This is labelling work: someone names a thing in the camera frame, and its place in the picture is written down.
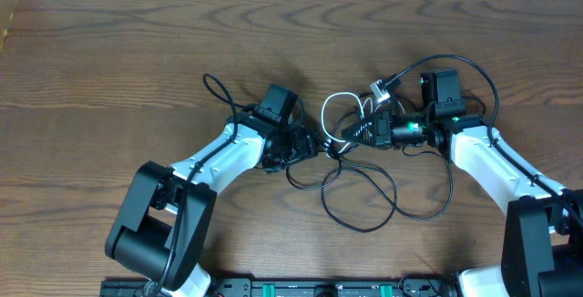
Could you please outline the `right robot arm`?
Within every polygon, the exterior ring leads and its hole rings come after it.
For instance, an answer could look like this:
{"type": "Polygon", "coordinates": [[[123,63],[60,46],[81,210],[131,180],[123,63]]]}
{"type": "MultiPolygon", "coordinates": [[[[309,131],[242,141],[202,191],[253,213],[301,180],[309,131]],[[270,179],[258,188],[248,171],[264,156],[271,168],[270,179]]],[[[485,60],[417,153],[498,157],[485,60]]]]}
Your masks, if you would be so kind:
{"type": "Polygon", "coordinates": [[[343,139],[376,149],[427,144],[468,173],[506,216],[502,259],[461,271],[459,296],[579,296],[582,293],[582,193],[549,179],[469,114],[454,69],[421,74],[418,113],[375,110],[343,139]]]}

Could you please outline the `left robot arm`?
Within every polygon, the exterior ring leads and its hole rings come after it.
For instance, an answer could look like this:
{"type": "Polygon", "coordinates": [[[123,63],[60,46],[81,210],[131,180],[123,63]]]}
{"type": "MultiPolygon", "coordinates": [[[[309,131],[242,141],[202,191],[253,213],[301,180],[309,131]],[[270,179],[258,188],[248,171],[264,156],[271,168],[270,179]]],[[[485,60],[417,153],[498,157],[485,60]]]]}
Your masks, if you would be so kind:
{"type": "Polygon", "coordinates": [[[222,133],[169,167],[153,161],[134,176],[105,243],[105,254],[147,278],[146,296],[203,296],[199,265],[218,195],[240,174],[267,173],[316,156],[315,136],[292,120],[296,94],[269,86],[258,105],[228,119],[222,133]]]}

